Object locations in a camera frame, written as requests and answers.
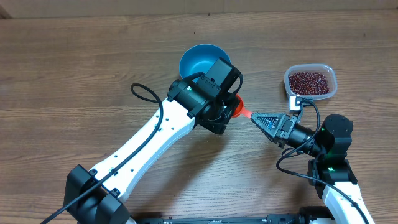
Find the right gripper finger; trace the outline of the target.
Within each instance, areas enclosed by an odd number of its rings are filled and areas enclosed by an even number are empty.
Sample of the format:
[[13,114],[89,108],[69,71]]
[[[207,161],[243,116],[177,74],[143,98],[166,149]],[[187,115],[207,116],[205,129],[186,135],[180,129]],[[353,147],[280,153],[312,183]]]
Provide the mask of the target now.
[[282,113],[253,113],[251,120],[261,128],[276,128],[285,117],[286,115]]
[[262,124],[262,123],[256,123],[256,126],[261,130],[261,132],[266,136],[270,142],[277,143],[278,140],[276,138],[278,129],[277,125],[274,123],[269,123],[269,124]]

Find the red measuring scoop blue handle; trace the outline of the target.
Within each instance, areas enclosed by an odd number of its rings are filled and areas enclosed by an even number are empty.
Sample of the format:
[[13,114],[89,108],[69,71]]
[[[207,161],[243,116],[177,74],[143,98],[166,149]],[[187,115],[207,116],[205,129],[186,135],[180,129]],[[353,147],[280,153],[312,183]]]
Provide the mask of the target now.
[[242,115],[251,120],[251,116],[254,112],[252,112],[244,107],[243,99],[239,95],[236,95],[236,97],[239,100],[239,105],[236,107],[236,109],[232,115],[232,118],[237,118],[238,116]]

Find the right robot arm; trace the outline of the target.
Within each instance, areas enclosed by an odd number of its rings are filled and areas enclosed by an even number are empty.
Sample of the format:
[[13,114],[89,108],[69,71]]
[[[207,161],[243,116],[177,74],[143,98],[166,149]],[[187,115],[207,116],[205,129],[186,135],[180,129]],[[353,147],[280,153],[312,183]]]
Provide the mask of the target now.
[[321,207],[302,207],[296,215],[274,215],[278,223],[373,223],[361,195],[347,151],[353,123],[339,114],[318,122],[316,130],[299,123],[298,116],[253,113],[251,121],[279,147],[287,146],[276,164],[307,154],[308,172],[302,177],[323,200]]

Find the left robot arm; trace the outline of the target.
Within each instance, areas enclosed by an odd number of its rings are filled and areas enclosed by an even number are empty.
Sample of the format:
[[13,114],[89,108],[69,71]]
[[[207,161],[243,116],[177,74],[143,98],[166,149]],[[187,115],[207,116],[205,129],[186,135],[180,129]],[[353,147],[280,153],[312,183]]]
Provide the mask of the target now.
[[241,72],[218,58],[206,72],[175,80],[153,117],[120,149],[90,170],[77,165],[67,176],[64,209],[78,223],[134,223],[124,202],[152,164],[200,125],[223,134],[239,105]]

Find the blue bowl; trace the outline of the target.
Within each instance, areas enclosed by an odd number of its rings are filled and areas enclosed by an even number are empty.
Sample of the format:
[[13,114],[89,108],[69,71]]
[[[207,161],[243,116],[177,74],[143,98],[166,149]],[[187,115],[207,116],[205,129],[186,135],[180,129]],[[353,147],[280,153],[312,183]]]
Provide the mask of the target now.
[[212,44],[199,44],[183,54],[179,72],[182,80],[201,72],[209,81],[221,85],[232,70],[230,62],[228,54],[222,48]]

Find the red beans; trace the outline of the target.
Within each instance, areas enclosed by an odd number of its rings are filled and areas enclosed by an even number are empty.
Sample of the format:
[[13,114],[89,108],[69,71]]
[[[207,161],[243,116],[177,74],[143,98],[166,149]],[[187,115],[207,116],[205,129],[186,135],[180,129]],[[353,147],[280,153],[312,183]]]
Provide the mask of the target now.
[[318,72],[297,72],[288,76],[289,85],[296,95],[325,95],[330,92],[326,76]]

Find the clear plastic container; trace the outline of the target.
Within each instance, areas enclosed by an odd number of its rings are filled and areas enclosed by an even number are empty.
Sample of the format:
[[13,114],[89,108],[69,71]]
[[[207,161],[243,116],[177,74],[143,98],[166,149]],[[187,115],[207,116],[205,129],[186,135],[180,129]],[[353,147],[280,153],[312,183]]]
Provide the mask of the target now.
[[284,85],[287,97],[289,97],[290,95],[295,95],[290,89],[288,76],[297,72],[318,72],[324,74],[324,76],[326,76],[326,79],[328,81],[328,87],[330,89],[330,92],[325,95],[300,95],[300,97],[311,98],[313,101],[315,101],[315,100],[323,100],[330,98],[336,93],[338,84],[333,69],[325,64],[313,63],[313,64],[294,65],[285,72]]

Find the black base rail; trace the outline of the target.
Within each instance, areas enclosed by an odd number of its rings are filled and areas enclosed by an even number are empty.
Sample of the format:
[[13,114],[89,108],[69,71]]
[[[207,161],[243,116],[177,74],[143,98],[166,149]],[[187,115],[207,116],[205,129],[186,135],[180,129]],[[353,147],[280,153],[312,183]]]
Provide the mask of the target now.
[[163,219],[154,213],[143,213],[134,219],[138,224],[336,224],[331,212],[324,206],[301,207],[297,213],[268,214],[263,217]]

